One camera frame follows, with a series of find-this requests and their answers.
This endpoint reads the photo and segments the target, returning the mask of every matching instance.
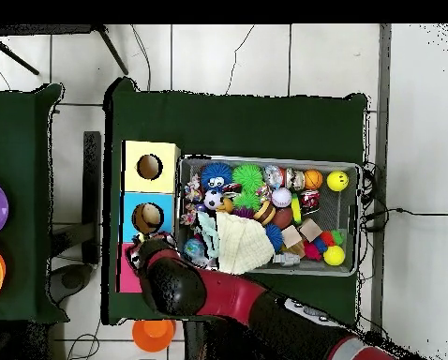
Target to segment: dark green tablecloth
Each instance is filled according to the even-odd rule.
[[[0,92],[0,186],[9,203],[9,217],[0,232],[7,268],[0,320],[67,319],[45,291],[51,247],[48,125],[61,92],[60,84],[47,84],[33,93]]]
[[[106,149],[103,315],[158,319],[137,293],[115,292],[120,143],[122,140],[176,143],[184,154],[293,158],[362,164],[366,97],[245,97],[183,92],[135,92],[118,79],[105,97]],[[253,275],[262,284],[329,311],[346,323],[355,320],[356,275],[311,277]]]

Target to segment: yellow cube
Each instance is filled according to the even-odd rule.
[[[180,150],[174,143],[124,141],[124,191],[174,193],[179,156]]]

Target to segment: yellow smiley ball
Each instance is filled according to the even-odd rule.
[[[340,266],[345,258],[346,254],[339,246],[330,246],[324,251],[324,260],[328,265]]]
[[[334,192],[344,190],[349,184],[349,177],[345,172],[331,172],[327,175],[327,186]]]

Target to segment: orange bowl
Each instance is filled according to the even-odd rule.
[[[175,334],[175,321],[136,321],[132,326],[132,339],[146,352],[166,349]]]

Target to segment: circular hole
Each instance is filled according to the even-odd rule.
[[[132,213],[132,225],[143,234],[157,232],[163,222],[164,212],[153,202],[137,205]]]
[[[144,155],[138,161],[137,171],[141,178],[151,181],[162,174],[162,162],[156,155]]]

